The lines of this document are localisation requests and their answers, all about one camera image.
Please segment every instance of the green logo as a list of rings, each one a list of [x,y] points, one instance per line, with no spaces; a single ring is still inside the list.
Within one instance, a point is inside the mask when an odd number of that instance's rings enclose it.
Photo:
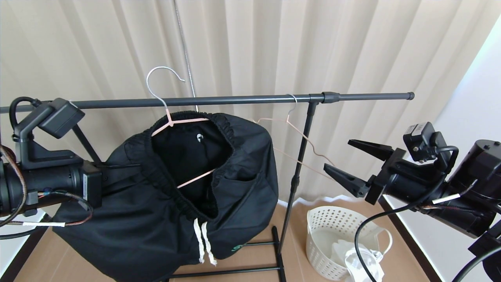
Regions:
[[[233,249],[231,249],[231,251],[232,251],[232,252],[236,252],[236,251],[240,250],[240,248],[242,248],[243,246],[245,246],[245,244],[235,246]]]

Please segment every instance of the white plastic basket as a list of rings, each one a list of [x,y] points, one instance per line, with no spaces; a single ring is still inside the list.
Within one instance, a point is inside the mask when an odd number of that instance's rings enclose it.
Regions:
[[[332,261],[332,244],[339,239],[353,242],[355,232],[367,218],[349,209],[323,206],[308,211],[308,239],[306,254],[313,268],[329,280],[344,280],[349,273],[346,267]],[[391,248],[393,238],[388,230],[369,222],[360,232],[359,243],[368,249],[378,250],[378,234],[386,231],[390,238],[388,247],[382,253],[386,254]]]

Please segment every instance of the silver metal hook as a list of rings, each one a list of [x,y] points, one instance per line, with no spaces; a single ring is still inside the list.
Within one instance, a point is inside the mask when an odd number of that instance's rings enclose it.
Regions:
[[[289,115],[291,115],[291,112],[293,112],[296,109],[296,107],[298,106],[298,100],[292,94],[287,94],[287,95],[292,96],[292,98],[294,98],[294,101],[296,102],[296,104],[294,105],[294,108],[290,109],[289,112],[287,113],[287,120],[289,120]]]
[[[164,101],[162,98],[160,98],[160,97],[158,97],[157,95],[155,95],[155,93],[153,93],[153,91],[152,91],[152,90],[151,90],[151,88],[150,88],[150,82],[149,82],[149,80],[150,80],[150,75],[151,75],[151,74],[152,74],[155,70],[157,70],[157,69],[168,69],[168,70],[170,70],[171,72],[173,72],[173,73],[177,76],[177,79],[179,79],[180,81],[185,82],[185,80],[184,80],[184,79],[182,79],[181,77],[179,77],[179,75],[177,74],[177,72],[176,72],[175,70],[173,70],[173,69],[171,69],[171,68],[169,68],[169,67],[165,67],[165,66],[155,67],[155,68],[151,69],[151,70],[150,70],[150,72],[146,75],[146,87],[148,87],[148,91],[150,91],[150,94],[151,94],[151,95],[153,95],[155,98],[157,98],[158,100],[160,100],[160,101],[162,102],[162,104],[165,106],[165,109],[166,109],[166,110],[168,110],[168,108],[167,108],[167,104],[165,103],[165,101]]]

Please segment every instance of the curtain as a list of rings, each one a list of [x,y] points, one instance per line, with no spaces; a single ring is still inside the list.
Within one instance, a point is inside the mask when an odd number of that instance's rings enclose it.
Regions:
[[[159,70],[152,89],[162,97],[379,93],[414,91],[413,101],[320,104],[311,130],[316,150],[338,168],[367,179],[382,163],[347,145],[362,139],[403,146],[402,134],[434,121],[501,13],[495,0],[177,0],[193,89],[189,83],[174,1],[1,1],[1,104],[18,96],[73,101],[150,97],[145,75]],[[200,106],[249,120],[285,119],[292,104]],[[291,122],[303,129],[306,104]],[[194,107],[171,107],[171,111]],[[79,123],[106,159],[129,136],[163,116],[162,108],[92,109]],[[301,135],[282,122],[262,121],[277,149],[296,157]],[[13,147],[8,117],[2,142]],[[50,150],[89,159],[72,132]],[[286,200],[294,160],[276,152],[280,197]],[[308,147],[305,164],[325,160]],[[297,196],[346,194],[303,168]]]

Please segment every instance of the clothes rail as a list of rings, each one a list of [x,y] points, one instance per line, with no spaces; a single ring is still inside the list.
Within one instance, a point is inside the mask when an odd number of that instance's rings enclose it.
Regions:
[[[355,100],[412,100],[414,98],[413,92],[407,93],[375,93],[375,94],[339,94],[335,92],[322,92],[320,94],[303,94],[295,95],[297,103],[308,103],[307,116],[305,127],[303,130],[304,136],[308,137],[313,123],[313,116],[318,104],[334,103],[339,101],[355,101]],[[227,104],[266,104],[266,103],[295,103],[296,100],[290,95],[257,95],[257,96],[221,96],[221,97],[193,97],[193,98],[166,98],[163,99],[168,106],[193,106],[193,105],[227,105]],[[163,106],[162,102],[158,99],[123,99],[123,100],[94,100],[94,101],[75,101],[72,102],[80,109],[98,109],[98,108],[136,108],[136,107],[160,107]],[[33,110],[30,105],[18,106],[16,112],[26,112]],[[0,108],[0,113],[9,112],[9,107]],[[81,130],[77,129],[80,138],[85,138]],[[94,150],[90,143],[87,142],[86,149]],[[307,141],[302,139],[299,148],[298,163],[296,170],[291,180],[291,191],[289,194],[289,201],[287,205],[284,224],[282,226],[282,233],[279,237],[276,226],[272,227],[273,240],[269,242],[252,242],[246,244],[244,247],[259,246],[259,245],[273,245],[275,248],[275,257],[277,260],[276,266],[271,267],[254,267],[242,268],[232,270],[198,272],[198,273],[184,273],[174,274],[170,278],[185,278],[196,276],[210,276],[222,275],[232,273],[246,273],[256,271],[270,271],[277,270],[279,275],[279,282],[286,282],[285,267],[282,260],[282,249],[284,246],[285,235],[291,217],[292,203],[296,196],[296,191],[299,186],[299,174],[301,172],[301,163],[306,151]]]

